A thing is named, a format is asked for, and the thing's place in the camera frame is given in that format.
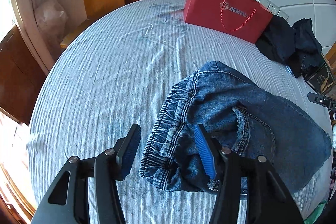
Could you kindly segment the blue denim jeans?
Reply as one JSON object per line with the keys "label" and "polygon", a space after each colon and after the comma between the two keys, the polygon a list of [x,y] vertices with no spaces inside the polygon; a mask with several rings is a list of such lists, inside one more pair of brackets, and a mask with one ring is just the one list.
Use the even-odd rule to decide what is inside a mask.
{"label": "blue denim jeans", "polygon": [[216,193],[219,182],[206,175],[195,144],[198,124],[239,156],[265,156],[291,193],[331,154],[329,133],[300,107],[210,61],[171,88],[143,150],[139,175],[160,190]]}

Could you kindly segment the black clothes pile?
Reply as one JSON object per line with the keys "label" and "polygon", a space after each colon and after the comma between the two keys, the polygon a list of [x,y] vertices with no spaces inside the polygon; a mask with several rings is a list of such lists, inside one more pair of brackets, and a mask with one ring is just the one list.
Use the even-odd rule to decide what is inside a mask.
{"label": "black clothes pile", "polygon": [[312,26],[311,19],[301,19],[290,26],[275,15],[255,45],[268,59],[288,66],[294,77],[307,78],[325,62]]}

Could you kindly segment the white power strip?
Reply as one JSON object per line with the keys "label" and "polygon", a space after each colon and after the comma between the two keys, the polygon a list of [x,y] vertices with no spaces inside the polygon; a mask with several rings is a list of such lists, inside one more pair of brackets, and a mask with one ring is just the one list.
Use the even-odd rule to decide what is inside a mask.
{"label": "white power strip", "polygon": [[289,18],[288,14],[282,11],[278,6],[269,0],[258,0],[271,14],[280,16],[287,20]]}

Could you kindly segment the white striped bed sheet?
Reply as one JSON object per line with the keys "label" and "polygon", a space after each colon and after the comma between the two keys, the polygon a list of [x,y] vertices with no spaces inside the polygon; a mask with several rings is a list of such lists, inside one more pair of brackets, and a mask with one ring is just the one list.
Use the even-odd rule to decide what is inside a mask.
{"label": "white striped bed sheet", "polygon": [[131,125],[147,138],[174,84],[220,61],[260,88],[302,108],[332,132],[326,108],[310,87],[251,43],[186,24],[184,0],[142,0],[104,16],[73,41],[48,74],[30,121],[29,171],[40,202],[71,156],[94,157]]}

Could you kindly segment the red paper shopping bag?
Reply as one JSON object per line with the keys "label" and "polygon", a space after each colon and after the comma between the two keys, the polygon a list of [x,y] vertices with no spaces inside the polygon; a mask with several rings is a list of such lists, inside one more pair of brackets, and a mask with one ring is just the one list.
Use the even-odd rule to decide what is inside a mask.
{"label": "red paper shopping bag", "polygon": [[185,22],[256,43],[273,15],[255,0],[186,0]]}

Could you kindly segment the clear plastic bag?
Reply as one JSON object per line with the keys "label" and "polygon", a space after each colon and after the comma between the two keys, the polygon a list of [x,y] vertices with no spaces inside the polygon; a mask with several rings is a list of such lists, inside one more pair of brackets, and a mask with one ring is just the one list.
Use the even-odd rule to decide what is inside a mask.
{"label": "clear plastic bag", "polygon": [[57,0],[48,0],[35,10],[35,20],[42,37],[60,44],[68,16]]}

